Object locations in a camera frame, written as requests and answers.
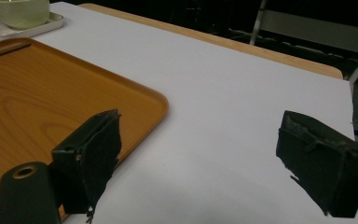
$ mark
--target wooden table edge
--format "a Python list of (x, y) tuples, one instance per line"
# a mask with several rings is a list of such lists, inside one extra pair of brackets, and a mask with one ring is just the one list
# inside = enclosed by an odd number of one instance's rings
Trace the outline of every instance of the wooden table edge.
[(228, 49), (234, 49), (239, 52), (251, 54), (260, 58), (264, 58), (267, 60), (271, 60), (276, 63), (283, 63), (286, 65), (290, 65), (296, 68), (304, 69), (313, 73), (317, 73), (320, 75), (334, 77), (338, 79), (343, 79), (342, 73), (339, 69), (322, 64), (316, 63), (309, 60), (297, 58), (291, 55), (283, 54), (277, 51), (262, 49), (260, 47), (244, 44), (238, 41), (226, 39), (224, 37), (220, 37), (217, 35), (209, 35), (203, 32), (191, 30), (185, 27), (169, 24), (163, 21), (156, 21), (152, 19), (148, 19), (146, 17), (137, 16), (134, 14), (130, 14), (127, 12), (119, 11), (116, 9), (112, 9), (109, 7), (102, 7), (92, 3), (85, 3), (79, 5), (80, 7), (87, 8), (93, 11), (101, 12), (106, 15), (118, 17), (127, 21), (134, 21), (141, 23), (143, 25), (152, 26), (155, 28), (159, 28), (161, 30), (173, 32), (179, 35), (185, 35), (188, 37), (192, 37), (198, 40), (202, 40), (211, 44), (215, 44), (217, 46), (225, 47)]

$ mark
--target table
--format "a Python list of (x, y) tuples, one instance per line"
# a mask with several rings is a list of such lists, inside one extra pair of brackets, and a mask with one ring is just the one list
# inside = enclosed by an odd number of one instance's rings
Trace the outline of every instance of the table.
[[(315, 117), (353, 138), (349, 83), (315, 75), (339, 77), (336, 69), (82, 7), (52, 4), (65, 17), (64, 26), (34, 39), (170, 101), (166, 119), (115, 171), (95, 223), (358, 223), (358, 216), (325, 217), (275, 156), (284, 110)], [(124, 16), (132, 19), (118, 18)], [(85, 220), (75, 215), (65, 223)]]

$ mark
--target tray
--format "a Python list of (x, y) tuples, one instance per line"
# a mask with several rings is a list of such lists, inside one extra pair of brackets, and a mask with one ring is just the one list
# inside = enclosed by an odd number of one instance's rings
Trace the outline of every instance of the tray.
[(166, 98), (29, 38), (0, 41), (0, 177), (50, 151), (86, 119), (117, 108), (121, 163), (159, 124)]
[(4, 25), (0, 21), (0, 40), (16, 38), (16, 37), (31, 37), (34, 35), (40, 35), (45, 32), (58, 29), (63, 25), (63, 16), (50, 12), (48, 21), (40, 26), (36, 26), (26, 30), (16, 30)]

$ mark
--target bowl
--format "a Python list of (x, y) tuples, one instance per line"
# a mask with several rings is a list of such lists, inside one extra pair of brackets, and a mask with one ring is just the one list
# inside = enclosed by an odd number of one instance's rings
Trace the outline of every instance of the bowl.
[(50, 12), (49, 0), (0, 0), (0, 21), (14, 29), (44, 24)]

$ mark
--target white tray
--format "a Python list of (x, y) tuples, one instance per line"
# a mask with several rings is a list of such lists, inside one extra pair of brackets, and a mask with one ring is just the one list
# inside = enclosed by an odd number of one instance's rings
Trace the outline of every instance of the white tray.
[(48, 21), (40, 26), (36, 26), (26, 30), (16, 30), (4, 25), (0, 21), (0, 40), (17, 38), (17, 37), (31, 37), (34, 35), (40, 35), (45, 32), (58, 29), (63, 25), (63, 16), (50, 12)]

